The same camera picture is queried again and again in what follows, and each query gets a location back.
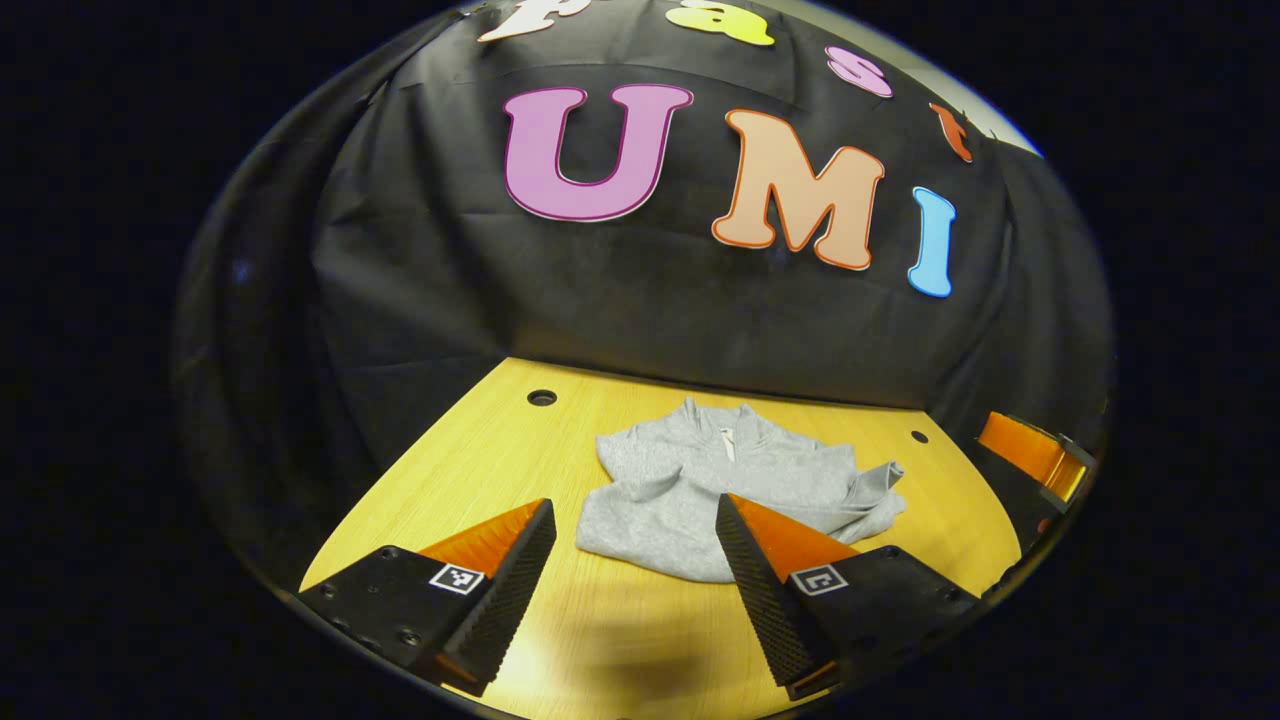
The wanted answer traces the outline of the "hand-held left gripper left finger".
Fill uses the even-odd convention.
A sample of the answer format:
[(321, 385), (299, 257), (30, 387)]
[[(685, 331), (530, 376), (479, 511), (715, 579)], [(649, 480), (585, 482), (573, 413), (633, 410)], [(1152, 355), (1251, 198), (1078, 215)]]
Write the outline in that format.
[(557, 538), (538, 498), (425, 548), (384, 544), (300, 592), (356, 644), (433, 684), (483, 694)]

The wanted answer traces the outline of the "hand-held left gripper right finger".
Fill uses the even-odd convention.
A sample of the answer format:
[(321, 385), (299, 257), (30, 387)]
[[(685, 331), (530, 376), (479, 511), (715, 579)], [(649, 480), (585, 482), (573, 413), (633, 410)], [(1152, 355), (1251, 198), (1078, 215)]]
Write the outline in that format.
[(859, 552), (739, 495), (719, 497), (716, 534), (774, 683), (794, 701), (878, 680), (980, 609), (906, 550)]

